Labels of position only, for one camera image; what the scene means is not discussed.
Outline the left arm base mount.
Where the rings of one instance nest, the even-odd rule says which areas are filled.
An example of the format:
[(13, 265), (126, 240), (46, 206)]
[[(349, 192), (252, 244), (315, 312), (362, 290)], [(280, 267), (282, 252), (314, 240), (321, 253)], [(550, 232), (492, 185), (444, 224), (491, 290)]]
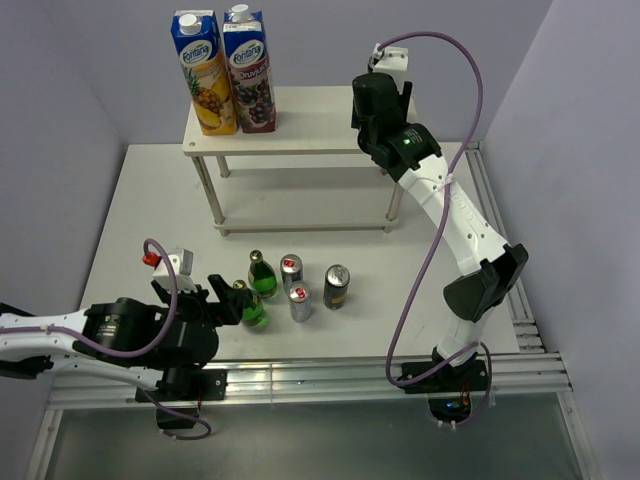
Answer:
[(202, 417), (205, 401), (225, 398), (228, 372), (225, 369), (171, 369), (155, 390), (136, 388), (134, 401), (155, 407), (160, 432), (174, 441), (203, 440), (212, 434)]

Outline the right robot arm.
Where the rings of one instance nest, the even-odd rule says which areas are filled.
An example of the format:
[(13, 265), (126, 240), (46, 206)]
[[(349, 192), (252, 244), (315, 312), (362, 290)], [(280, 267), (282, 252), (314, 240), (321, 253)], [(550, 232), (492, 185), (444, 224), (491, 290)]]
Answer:
[(459, 277), (443, 289), (450, 317), (429, 371), (438, 386), (455, 389), (466, 379), (490, 314), (518, 280), (528, 252), (521, 244), (509, 245), (488, 223), (429, 130), (408, 121), (409, 86), (399, 90), (390, 75), (366, 73), (353, 80), (352, 89), (360, 149), (417, 201), (437, 227), (434, 241), (448, 245), (459, 268)]

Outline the black can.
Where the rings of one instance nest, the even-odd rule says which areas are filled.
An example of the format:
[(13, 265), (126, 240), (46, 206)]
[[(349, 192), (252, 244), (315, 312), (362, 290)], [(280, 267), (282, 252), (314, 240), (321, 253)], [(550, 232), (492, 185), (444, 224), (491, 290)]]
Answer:
[(323, 303), (330, 310), (340, 309), (347, 297), (351, 275), (341, 264), (331, 265), (324, 277)]

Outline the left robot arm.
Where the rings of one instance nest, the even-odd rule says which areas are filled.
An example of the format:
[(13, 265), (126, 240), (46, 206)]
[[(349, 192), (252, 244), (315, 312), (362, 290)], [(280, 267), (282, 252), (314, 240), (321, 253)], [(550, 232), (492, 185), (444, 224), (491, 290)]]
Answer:
[(59, 316), (1, 307), (1, 374), (88, 374), (130, 383), (160, 400), (181, 400), (197, 389), (200, 370), (219, 348), (218, 328), (237, 325), (245, 293), (218, 274), (209, 290), (194, 284), (172, 295), (158, 281), (157, 305), (121, 297)]

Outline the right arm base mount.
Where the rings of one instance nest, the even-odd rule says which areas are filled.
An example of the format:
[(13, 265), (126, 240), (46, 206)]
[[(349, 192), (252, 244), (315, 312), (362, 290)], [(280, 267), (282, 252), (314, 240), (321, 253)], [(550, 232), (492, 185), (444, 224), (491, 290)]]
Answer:
[(477, 416), (491, 400), (493, 364), (473, 355), (460, 367), (444, 366), (433, 375), (414, 382), (429, 367), (430, 362), (405, 362), (401, 364), (398, 381), (409, 381), (403, 386), (406, 394), (426, 394), (429, 413), (438, 428), (455, 431)]

